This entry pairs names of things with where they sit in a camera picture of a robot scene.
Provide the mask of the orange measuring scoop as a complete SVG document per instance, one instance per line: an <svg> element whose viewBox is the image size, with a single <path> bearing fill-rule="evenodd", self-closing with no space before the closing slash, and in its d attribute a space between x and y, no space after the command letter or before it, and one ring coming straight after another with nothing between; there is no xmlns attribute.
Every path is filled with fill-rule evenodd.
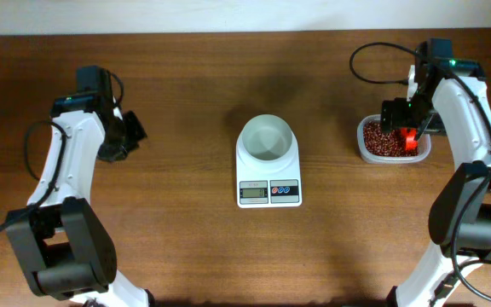
<svg viewBox="0 0 491 307"><path fill-rule="evenodd" d="M416 140L417 131L412 128L401 128L400 133L404 141L404 149L407 152L416 150L418 147L418 141Z"/></svg>

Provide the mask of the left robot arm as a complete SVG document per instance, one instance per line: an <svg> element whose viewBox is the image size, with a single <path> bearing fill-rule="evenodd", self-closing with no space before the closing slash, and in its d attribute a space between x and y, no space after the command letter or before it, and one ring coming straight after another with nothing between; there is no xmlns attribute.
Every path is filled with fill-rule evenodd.
<svg viewBox="0 0 491 307"><path fill-rule="evenodd" d="M9 211L6 235L30 290L83 306L153 306L119 270L113 241L90 205L97 160L124 160L147 134L113 94L118 77L77 70L77 90L55 99L51 142L26 208Z"/></svg>

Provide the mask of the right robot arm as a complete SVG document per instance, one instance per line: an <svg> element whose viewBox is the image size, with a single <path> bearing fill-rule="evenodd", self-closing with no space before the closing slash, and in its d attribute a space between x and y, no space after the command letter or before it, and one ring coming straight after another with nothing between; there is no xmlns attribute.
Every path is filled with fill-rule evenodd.
<svg viewBox="0 0 491 307"><path fill-rule="evenodd" d="M430 244L413 273L389 296L391 306L442 306L462 285L491 302L466 280L491 266L491 110L485 73L476 61L453 55L447 39L432 38L413 51L405 98L384 101L381 127L447 136L455 172L430 209Z"/></svg>

